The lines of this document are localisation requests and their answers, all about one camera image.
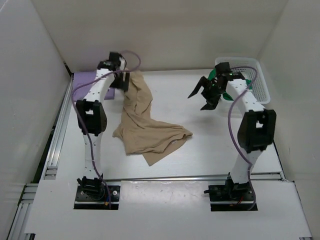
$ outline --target brown fabric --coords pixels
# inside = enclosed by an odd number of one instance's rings
[[[127,155],[143,154],[149,166],[180,148],[192,135],[183,126],[151,119],[152,100],[142,73],[130,73],[121,123],[113,132],[114,138],[122,139]]]

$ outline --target purple cable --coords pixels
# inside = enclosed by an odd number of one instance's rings
[[[100,175],[100,173],[99,173],[98,170],[97,170],[96,163],[95,163],[95,158],[94,158],[94,147],[93,147],[93,144],[92,144],[92,140],[91,140],[91,137],[89,136],[89,133],[88,133],[88,129],[87,129],[87,127],[86,127],[86,124],[85,124],[84,120],[81,118],[81,115],[80,115],[79,111],[77,110],[77,107],[76,107],[76,104],[75,104],[75,100],[74,100],[74,95],[75,95],[75,92],[76,92],[78,89],[83,88],[83,87],[88,86],[88,85],[91,85],[91,84],[94,84],[94,83],[97,83],[97,82],[99,82],[101,79],[103,79],[103,78],[105,78],[105,77],[107,77],[107,76],[109,76],[109,75],[111,75],[111,74],[130,73],[130,72],[136,71],[136,70],[140,67],[140,65],[141,65],[141,58],[139,57],[138,54],[136,54],[135,52],[130,51],[130,50],[124,50],[124,51],[121,51],[121,52],[120,52],[121,55],[122,55],[122,54],[127,54],[127,53],[128,53],[128,54],[133,54],[133,55],[135,55],[135,56],[138,58],[139,63],[138,63],[138,65],[137,65],[136,67],[134,67],[133,69],[130,69],[130,70],[116,70],[116,71],[108,72],[107,74],[105,74],[105,75],[103,75],[103,76],[101,76],[101,77],[99,77],[99,78],[97,78],[97,79],[95,79],[95,80],[93,80],[93,81],[91,81],[91,82],[88,82],[88,83],[86,83],[86,84],[82,84],[82,85],[76,87],[76,88],[72,91],[72,93],[71,93],[72,106],[73,106],[74,111],[75,111],[75,113],[76,113],[76,115],[77,115],[77,117],[78,117],[78,119],[79,119],[79,122],[80,122],[82,128],[83,128],[84,134],[87,135],[88,140],[89,140],[93,169],[94,169],[96,175],[99,177],[99,179],[100,179],[100,180],[103,182],[103,184],[105,185],[106,190],[107,190],[107,193],[108,193],[108,196],[109,196],[109,208],[111,208],[111,197],[110,197],[111,195],[110,195],[110,190],[109,190],[109,187],[108,187],[106,181],[102,178],[102,176]]]
[[[246,92],[250,89],[252,84],[254,84],[254,82],[256,81],[256,79],[258,77],[258,71],[254,67],[251,67],[251,66],[237,66],[237,67],[231,68],[231,70],[233,70],[233,69],[252,69],[255,72],[255,75],[254,75],[252,82],[250,82],[250,84],[246,87],[246,89],[233,101],[233,103],[230,106],[229,112],[228,112],[228,128],[229,128],[229,134],[230,134],[231,140],[233,142],[233,145],[235,146],[235,149],[238,151],[238,153],[243,158],[243,160],[245,160],[246,163],[249,164],[249,167],[247,170],[247,176],[248,176],[249,186],[251,188],[252,195],[253,195],[253,204],[248,208],[248,211],[250,211],[255,206],[255,204],[257,202],[256,192],[254,190],[254,187],[252,185],[251,178],[250,178],[250,172],[251,172],[251,168],[252,168],[253,164],[242,153],[242,151],[240,150],[240,148],[236,142],[236,139],[234,137],[234,134],[233,134],[232,128],[231,128],[231,112],[232,112],[232,109],[234,108],[234,106],[236,105],[237,101],[246,94]]]

